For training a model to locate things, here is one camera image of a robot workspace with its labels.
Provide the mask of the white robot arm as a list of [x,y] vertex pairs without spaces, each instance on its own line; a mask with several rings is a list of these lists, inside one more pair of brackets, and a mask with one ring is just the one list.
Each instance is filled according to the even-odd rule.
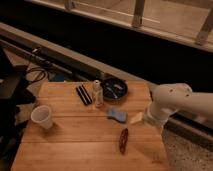
[[184,83],[161,84],[152,91],[153,101],[144,112],[131,118],[130,123],[147,122],[163,127],[169,117],[178,111],[186,111],[213,120],[213,93],[193,92]]

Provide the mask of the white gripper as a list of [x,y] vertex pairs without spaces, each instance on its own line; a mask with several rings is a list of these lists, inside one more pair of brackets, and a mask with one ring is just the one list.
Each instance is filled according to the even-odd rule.
[[[167,122],[167,117],[162,112],[152,112],[150,108],[147,108],[144,113],[144,120],[153,126],[163,127]],[[131,118],[130,123],[136,124],[142,121],[143,113],[139,112]]]

